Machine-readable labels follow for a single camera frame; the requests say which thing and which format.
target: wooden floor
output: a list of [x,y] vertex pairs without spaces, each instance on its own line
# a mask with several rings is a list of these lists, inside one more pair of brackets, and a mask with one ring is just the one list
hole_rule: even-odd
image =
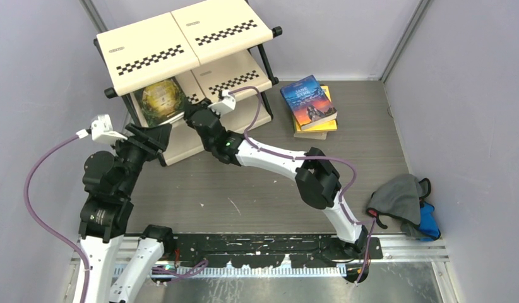
[[[315,146],[350,160],[358,178],[345,198],[358,219],[368,219],[364,208],[371,193],[408,172],[382,82],[325,82],[339,122],[338,131],[325,141],[293,137],[291,113],[279,92],[286,84],[268,90],[275,118],[250,135],[280,148],[308,151]],[[348,182],[350,169],[335,166],[342,184]],[[260,169],[224,165],[207,152],[170,167],[157,161],[145,164],[133,204],[128,232],[142,232],[148,224],[172,227],[174,232],[334,232],[322,212],[301,201],[294,181]],[[400,232],[397,223],[381,220],[389,228],[376,227],[376,232]]]

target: black metal plate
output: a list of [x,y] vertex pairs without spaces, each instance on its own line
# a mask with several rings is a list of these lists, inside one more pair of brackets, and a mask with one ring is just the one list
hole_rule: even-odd
[[[178,259],[183,266],[192,266],[202,259],[209,267],[223,268],[229,261],[232,266],[251,268],[277,267],[288,254],[293,268],[332,267],[353,259],[363,259],[363,253],[347,254],[343,242],[332,234],[175,234],[179,255],[171,254],[168,260]],[[371,238],[371,259],[382,259],[378,238]]]

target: white bracket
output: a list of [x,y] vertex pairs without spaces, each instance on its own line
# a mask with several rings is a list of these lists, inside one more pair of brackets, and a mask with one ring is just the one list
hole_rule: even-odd
[[98,115],[91,123],[92,141],[112,145],[116,140],[125,140],[128,137],[112,130],[109,115]]
[[236,109],[237,103],[234,96],[230,95],[229,90],[223,90],[221,96],[221,100],[208,106],[209,109],[220,116],[226,115],[232,110]]

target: shelf rack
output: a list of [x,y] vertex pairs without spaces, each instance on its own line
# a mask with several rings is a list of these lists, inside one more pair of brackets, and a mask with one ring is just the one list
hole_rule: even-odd
[[[154,34],[161,28],[164,35]],[[254,125],[258,127],[274,118],[265,90],[278,83],[263,43],[281,34],[280,27],[268,28],[247,1],[206,0],[100,33],[94,45],[113,82],[105,95],[120,96],[135,124],[146,125],[130,93],[175,76],[192,102],[204,97],[216,102],[223,89],[257,87],[263,99]],[[258,48],[265,72],[250,54],[253,47]],[[237,93],[236,100],[236,110],[221,121],[227,129],[243,131],[254,116],[258,98],[249,90]],[[197,137],[184,121],[173,123],[169,148],[160,163],[171,165],[201,152]]]

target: gray cloth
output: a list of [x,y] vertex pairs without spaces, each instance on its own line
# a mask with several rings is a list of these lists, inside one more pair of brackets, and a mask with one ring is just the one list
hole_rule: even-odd
[[367,204],[367,212],[372,209],[378,215],[388,215],[419,225],[419,198],[427,195],[427,185],[426,182],[420,184],[411,174],[399,175],[373,193]]
[[401,223],[401,231],[404,232],[407,236],[414,237],[416,239],[429,238],[429,235],[423,234],[413,225],[406,222]]

